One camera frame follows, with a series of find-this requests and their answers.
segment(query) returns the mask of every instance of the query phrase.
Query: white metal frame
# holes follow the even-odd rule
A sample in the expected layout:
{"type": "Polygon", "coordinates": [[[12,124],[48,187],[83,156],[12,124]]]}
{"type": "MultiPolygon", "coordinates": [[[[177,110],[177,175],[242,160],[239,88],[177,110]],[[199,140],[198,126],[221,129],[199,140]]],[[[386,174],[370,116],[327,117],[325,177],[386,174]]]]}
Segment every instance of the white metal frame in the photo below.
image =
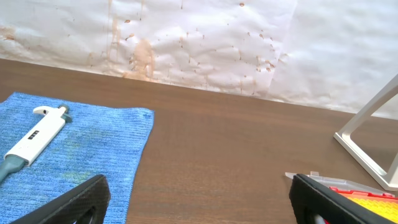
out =
{"type": "Polygon", "coordinates": [[[390,169],[386,172],[351,140],[351,133],[396,94],[398,94],[398,75],[334,135],[335,139],[364,167],[381,187],[393,191],[398,190],[398,154],[390,169]]]}

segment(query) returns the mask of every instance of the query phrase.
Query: blue towel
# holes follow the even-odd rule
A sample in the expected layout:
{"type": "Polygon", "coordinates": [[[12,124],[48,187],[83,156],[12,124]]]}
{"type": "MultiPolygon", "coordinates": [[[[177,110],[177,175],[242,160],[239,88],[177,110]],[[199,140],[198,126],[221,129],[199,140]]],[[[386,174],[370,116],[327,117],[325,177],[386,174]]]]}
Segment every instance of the blue towel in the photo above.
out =
{"type": "Polygon", "coordinates": [[[0,185],[0,223],[24,216],[96,174],[106,176],[111,191],[104,223],[125,223],[134,176],[153,127],[153,111],[14,93],[0,104],[1,157],[42,119],[33,114],[35,107],[62,103],[70,107],[73,122],[30,167],[9,175],[0,185]]]}

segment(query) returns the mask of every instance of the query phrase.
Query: white wall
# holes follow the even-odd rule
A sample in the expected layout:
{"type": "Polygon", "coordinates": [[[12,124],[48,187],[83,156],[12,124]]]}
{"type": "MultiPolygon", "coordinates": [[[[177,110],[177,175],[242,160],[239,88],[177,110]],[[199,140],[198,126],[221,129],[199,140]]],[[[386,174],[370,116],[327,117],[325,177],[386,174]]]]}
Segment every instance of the white wall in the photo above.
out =
{"type": "Polygon", "coordinates": [[[0,57],[355,113],[398,71],[397,24],[396,0],[14,0],[0,57]]]}

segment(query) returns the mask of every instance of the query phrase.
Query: table surface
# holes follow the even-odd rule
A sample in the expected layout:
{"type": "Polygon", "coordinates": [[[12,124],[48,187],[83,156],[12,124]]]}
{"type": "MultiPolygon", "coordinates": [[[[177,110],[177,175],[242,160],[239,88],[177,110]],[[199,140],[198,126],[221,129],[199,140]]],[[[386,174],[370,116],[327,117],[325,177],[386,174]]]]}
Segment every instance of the table surface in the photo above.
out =
{"type": "MultiPolygon", "coordinates": [[[[349,113],[0,60],[0,101],[14,91],[155,111],[127,223],[295,223],[285,172],[381,189],[333,139],[349,113]]],[[[397,125],[371,118],[353,139],[387,169],[397,125]]]]}

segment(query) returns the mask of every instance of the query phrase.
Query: brown tabletop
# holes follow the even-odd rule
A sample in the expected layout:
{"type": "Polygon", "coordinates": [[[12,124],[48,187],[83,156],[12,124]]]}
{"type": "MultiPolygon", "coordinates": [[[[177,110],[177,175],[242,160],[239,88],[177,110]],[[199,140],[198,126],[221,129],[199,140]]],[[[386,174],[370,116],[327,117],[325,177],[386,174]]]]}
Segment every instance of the brown tabletop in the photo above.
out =
{"type": "MultiPolygon", "coordinates": [[[[381,189],[333,133],[352,114],[0,60],[12,92],[155,111],[127,223],[295,223],[284,172],[381,189]]],[[[387,169],[397,121],[372,118],[354,140],[387,169]]]]}

